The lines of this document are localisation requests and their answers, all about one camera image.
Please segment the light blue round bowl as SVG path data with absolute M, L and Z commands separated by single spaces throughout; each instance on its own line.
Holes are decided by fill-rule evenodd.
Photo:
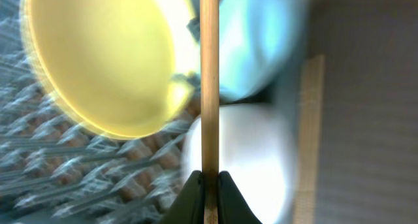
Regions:
M 221 0 L 219 92 L 239 101 L 264 88 L 299 44 L 308 0 Z

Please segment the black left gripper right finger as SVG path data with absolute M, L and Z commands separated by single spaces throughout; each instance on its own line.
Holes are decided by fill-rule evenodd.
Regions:
M 261 224 L 227 171 L 217 178 L 217 212 L 219 224 Z

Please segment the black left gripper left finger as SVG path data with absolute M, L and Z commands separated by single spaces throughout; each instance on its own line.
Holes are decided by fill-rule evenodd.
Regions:
M 204 223 L 204 178 L 195 170 L 159 224 Z

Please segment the wooden chopstick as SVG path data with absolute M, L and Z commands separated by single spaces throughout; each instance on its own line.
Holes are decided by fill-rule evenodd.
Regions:
M 200 0 L 201 153 L 205 182 L 204 223 L 217 224 L 219 173 L 219 0 Z
M 298 185 L 293 206 L 293 224 L 315 223 L 324 77 L 324 55 L 306 61 L 300 79 Z

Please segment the yellow round plate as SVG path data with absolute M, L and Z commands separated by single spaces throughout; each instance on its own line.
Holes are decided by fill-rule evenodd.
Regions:
M 191 100 L 191 0 L 21 0 L 22 41 L 55 104 L 88 131 L 152 135 Z

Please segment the white round bowl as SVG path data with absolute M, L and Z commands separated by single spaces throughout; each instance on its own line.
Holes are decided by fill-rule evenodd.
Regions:
M 219 170 L 231 175 L 261 223 L 285 223 L 297 177 L 295 136 L 267 104 L 219 109 Z

